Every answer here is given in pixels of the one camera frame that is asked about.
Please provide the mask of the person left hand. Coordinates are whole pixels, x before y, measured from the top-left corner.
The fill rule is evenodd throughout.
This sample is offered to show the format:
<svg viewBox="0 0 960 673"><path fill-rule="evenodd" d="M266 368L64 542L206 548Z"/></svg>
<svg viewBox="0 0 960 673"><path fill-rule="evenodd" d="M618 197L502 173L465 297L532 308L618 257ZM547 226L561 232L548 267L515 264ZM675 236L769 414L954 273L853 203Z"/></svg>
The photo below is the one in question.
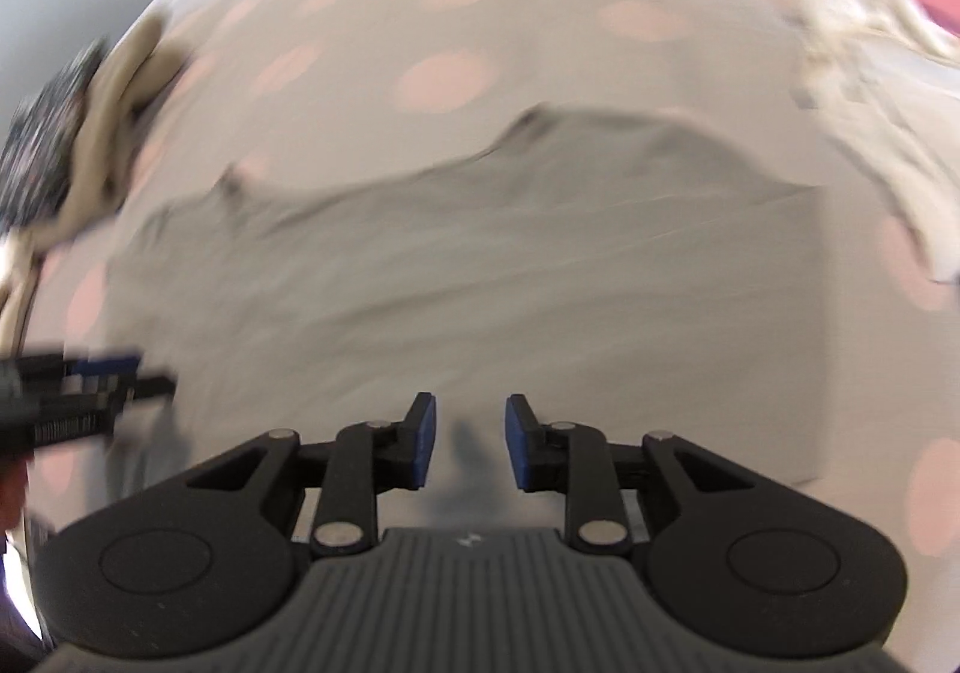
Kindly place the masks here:
<svg viewBox="0 0 960 673"><path fill-rule="evenodd" d="M28 496L32 455L3 457L0 465L0 533L5 535L20 524Z"/></svg>

